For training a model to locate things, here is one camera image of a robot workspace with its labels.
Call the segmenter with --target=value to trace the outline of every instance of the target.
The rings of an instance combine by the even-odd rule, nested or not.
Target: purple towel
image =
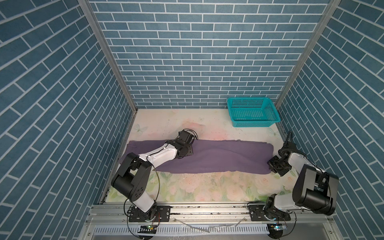
[[[120,158],[152,151],[166,140],[130,141]],[[193,155],[182,159],[173,159],[158,166],[156,170],[170,173],[206,173],[239,171],[254,174],[269,174],[267,161],[272,158],[273,145],[265,142],[240,140],[195,140],[192,145]]]

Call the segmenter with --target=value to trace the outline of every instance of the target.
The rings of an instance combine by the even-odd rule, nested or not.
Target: floral tablecloth
[[[266,200],[271,194],[291,193],[297,172],[250,174],[245,172],[213,172],[203,174],[172,174],[158,172],[160,194],[158,202],[243,202]],[[155,198],[158,179],[151,172],[146,191]],[[126,197],[111,187],[107,202],[123,202]]]

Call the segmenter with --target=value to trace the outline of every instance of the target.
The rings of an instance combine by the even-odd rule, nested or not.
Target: brick wall
[[[139,108],[224,108],[276,100],[328,0],[91,3]]]
[[[345,239],[384,239],[384,1],[342,0],[285,98],[285,130],[340,178]]]
[[[131,114],[77,0],[0,1],[0,239],[78,237]]]

